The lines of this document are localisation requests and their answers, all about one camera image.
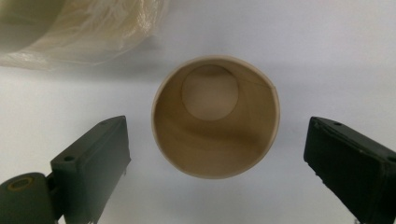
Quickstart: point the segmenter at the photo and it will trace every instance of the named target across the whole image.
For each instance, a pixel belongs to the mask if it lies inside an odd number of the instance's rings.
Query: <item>paper cup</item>
[[[152,108],[152,131],[165,158],[201,178],[226,178],[257,164],[278,123],[270,79],[229,56],[182,64],[163,82]]]

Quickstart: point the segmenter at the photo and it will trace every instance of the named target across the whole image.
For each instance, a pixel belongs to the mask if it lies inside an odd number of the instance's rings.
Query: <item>brown cup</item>
[[[226,178],[254,166],[273,144],[278,123],[270,79],[229,56],[182,64],[163,82],[152,108],[152,131],[165,158],[201,178]]]

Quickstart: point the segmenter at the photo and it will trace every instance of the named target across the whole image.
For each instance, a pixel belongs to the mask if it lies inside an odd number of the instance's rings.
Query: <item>plastic bag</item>
[[[49,30],[29,47],[0,55],[0,65],[51,69],[105,62],[151,35],[167,1],[65,0]]]

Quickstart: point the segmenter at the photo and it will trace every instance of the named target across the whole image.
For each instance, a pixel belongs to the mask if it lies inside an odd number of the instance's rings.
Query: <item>white surface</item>
[[[97,122],[127,116],[132,163],[99,223],[353,223],[303,161],[309,118],[344,122],[396,148],[396,2],[173,0],[137,49],[87,68],[0,68],[0,181],[50,172]],[[224,180],[184,175],[157,148],[150,109],[179,64],[230,54],[277,87],[281,123],[267,156]]]

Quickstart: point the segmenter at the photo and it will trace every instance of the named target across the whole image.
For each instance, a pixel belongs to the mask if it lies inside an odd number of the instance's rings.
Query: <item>plastic packaging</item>
[[[105,62],[152,35],[167,1],[65,0],[48,31],[24,49],[0,55],[0,65],[51,69]]]

